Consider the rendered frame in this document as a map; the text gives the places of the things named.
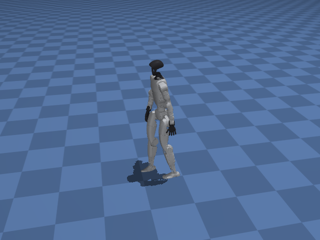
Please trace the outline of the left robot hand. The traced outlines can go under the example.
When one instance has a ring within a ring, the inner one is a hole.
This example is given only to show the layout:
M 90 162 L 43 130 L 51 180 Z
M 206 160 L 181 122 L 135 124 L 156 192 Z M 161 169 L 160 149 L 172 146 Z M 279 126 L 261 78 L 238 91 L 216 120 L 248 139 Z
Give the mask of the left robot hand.
M 176 128 L 174 127 L 175 121 L 174 121 L 174 124 L 171 124 L 171 125 L 170 125 L 170 121 L 168 123 L 169 123 L 169 127 L 168 127 L 168 130 L 166 131 L 166 133 L 168 133 L 168 131 L 169 131 L 169 136 L 170 136 L 170 134 L 171 134 L 171 136 L 176 135 Z M 174 132 L 175 132 L 175 134 L 174 134 Z

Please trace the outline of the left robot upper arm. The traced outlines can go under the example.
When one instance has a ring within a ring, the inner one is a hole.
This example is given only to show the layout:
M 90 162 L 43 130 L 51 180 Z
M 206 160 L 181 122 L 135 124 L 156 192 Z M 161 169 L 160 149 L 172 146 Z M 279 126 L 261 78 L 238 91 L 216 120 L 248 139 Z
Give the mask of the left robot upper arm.
M 169 92 L 168 92 L 168 86 L 164 82 L 160 82 L 158 85 L 159 85 L 159 90 L 162 93 L 163 99 L 165 100 L 165 102 L 163 103 L 163 107 L 165 109 L 168 109 L 167 108 L 167 104 L 171 103 L 170 95 L 169 95 Z

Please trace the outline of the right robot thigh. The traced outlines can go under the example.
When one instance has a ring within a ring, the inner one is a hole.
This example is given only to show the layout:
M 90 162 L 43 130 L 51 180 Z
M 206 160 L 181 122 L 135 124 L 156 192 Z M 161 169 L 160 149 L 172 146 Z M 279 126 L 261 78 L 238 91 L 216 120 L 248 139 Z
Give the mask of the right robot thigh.
M 159 140 L 155 137 L 155 132 L 157 128 L 157 124 L 155 120 L 157 120 L 157 118 L 154 110 L 149 113 L 147 126 L 146 126 L 147 138 L 148 138 L 148 141 L 150 141 L 150 145 L 152 146 L 156 146 L 159 143 Z

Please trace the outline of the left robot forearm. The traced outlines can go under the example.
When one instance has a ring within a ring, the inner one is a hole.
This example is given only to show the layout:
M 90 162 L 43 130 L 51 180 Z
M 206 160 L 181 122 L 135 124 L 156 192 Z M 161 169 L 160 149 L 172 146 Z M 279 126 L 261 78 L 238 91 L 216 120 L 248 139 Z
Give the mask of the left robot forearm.
M 168 103 L 167 104 L 167 110 L 166 110 L 166 112 L 167 112 L 167 115 L 168 115 L 168 119 L 169 119 L 169 123 L 170 123 L 170 125 L 174 125 L 174 114 L 173 114 L 173 106 L 172 106 L 172 104 L 171 103 Z

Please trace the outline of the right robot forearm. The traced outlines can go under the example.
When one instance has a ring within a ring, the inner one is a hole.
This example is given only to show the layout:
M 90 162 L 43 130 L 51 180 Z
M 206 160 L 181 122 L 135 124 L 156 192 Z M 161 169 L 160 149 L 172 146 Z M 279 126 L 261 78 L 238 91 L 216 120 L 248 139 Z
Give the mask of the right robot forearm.
M 153 107 L 153 103 L 154 103 L 154 98 L 153 98 L 153 96 L 150 96 L 149 94 L 148 94 L 148 105 L 147 106 L 150 106 L 150 110 L 152 109 L 152 107 Z M 146 106 L 146 108 L 147 108 L 147 106 Z

